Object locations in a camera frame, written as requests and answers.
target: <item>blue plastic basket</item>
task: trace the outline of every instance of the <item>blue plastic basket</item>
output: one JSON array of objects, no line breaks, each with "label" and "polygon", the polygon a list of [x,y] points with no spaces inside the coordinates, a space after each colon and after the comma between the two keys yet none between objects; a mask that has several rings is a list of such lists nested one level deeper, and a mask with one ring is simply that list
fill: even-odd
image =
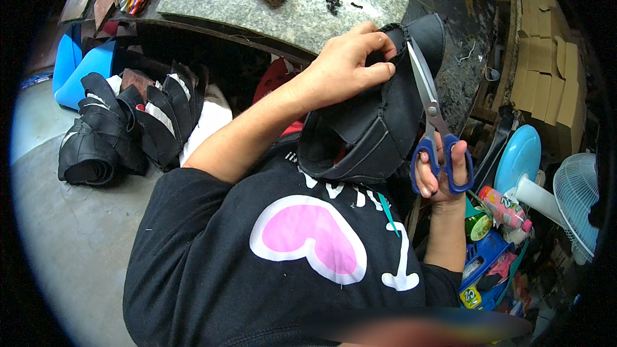
[{"label": "blue plastic basket", "polygon": [[475,271],[473,271],[465,280],[461,282],[459,293],[462,293],[465,289],[467,289],[467,287],[482,277],[490,266],[492,266],[498,259],[498,257],[501,256],[501,254],[508,248],[510,248],[513,252],[514,243],[506,243],[504,238],[494,230],[489,231],[489,233],[479,242],[467,244],[467,258],[465,260],[465,266],[473,263],[477,258],[481,257],[482,264],[480,264]]}]

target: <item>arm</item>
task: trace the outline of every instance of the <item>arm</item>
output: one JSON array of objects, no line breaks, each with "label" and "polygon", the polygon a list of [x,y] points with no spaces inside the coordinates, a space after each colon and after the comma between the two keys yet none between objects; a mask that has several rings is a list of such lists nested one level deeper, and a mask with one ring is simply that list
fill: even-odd
[{"label": "arm", "polygon": [[390,79],[392,63],[364,66],[366,56],[375,50],[383,51],[386,59],[396,54],[390,38],[376,31],[377,26],[367,21],[330,39],[305,71],[208,137],[183,167],[236,183],[299,117]]},{"label": "arm", "polygon": [[[437,156],[443,164],[443,144],[439,133],[435,133]],[[467,142],[459,141],[452,147],[452,169],[454,182],[463,185],[467,181],[465,151]],[[431,228],[426,246],[425,264],[446,268],[452,272],[463,272],[465,266],[465,194],[452,195],[448,178],[439,173],[438,179],[432,174],[428,154],[420,152],[416,160],[416,180],[422,197],[430,198],[433,204]]]}]

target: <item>workbench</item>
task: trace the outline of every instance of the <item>workbench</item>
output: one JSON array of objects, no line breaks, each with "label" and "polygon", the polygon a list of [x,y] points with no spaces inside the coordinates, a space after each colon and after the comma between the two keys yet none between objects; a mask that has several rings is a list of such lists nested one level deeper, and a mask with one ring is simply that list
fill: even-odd
[{"label": "workbench", "polygon": [[[316,49],[299,47],[293,38],[269,37],[266,32],[257,32],[238,25],[237,19],[232,14],[245,6],[245,2],[227,0],[226,10],[230,13],[229,19],[232,20],[212,21],[198,16],[160,13],[157,9],[161,7],[162,1],[169,0],[149,0],[144,11],[137,16],[116,11],[111,20],[159,24],[201,32],[249,45],[301,65],[309,64],[318,54]],[[185,1],[177,0],[178,7],[186,6]],[[172,4],[163,3],[162,7],[169,9]],[[323,9],[328,15],[328,18],[325,18],[329,19],[328,22],[340,21],[340,16],[328,14],[325,7],[324,1]],[[265,1],[263,10],[269,11]],[[456,134],[462,131],[473,107],[476,90],[483,81],[487,58],[496,39],[496,12],[497,0],[408,0],[402,17],[403,22],[408,22],[425,14],[438,13],[443,20],[446,30],[445,55],[441,70],[436,77],[436,87],[443,117],[451,131]],[[330,24],[324,24],[324,20],[320,19],[320,22],[322,24],[319,27],[296,32],[319,33],[328,32],[332,28]]]}]

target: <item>concrete floor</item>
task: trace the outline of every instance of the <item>concrete floor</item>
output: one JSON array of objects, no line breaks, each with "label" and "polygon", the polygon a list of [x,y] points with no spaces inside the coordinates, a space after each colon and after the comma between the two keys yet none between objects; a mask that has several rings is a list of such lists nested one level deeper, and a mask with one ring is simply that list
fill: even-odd
[{"label": "concrete floor", "polygon": [[19,95],[11,142],[17,225],[42,294],[73,343],[134,346],[122,318],[124,279],[162,173],[150,167],[108,189],[58,181],[60,141],[77,116],[54,101],[51,81]]}]

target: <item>black fabric scrap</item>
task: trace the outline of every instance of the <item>black fabric scrap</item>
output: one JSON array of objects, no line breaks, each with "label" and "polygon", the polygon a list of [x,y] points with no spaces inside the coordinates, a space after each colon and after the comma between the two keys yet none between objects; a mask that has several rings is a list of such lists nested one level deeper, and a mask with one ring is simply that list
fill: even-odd
[{"label": "black fabric scrap", "polygon": [[328,11],[330,11],[330,13],[332,15],[338,14],[338,10],[336,9],[337,7],[342,6],[341,1],[340,0],[326,0],[326,8],[328,8]]}]

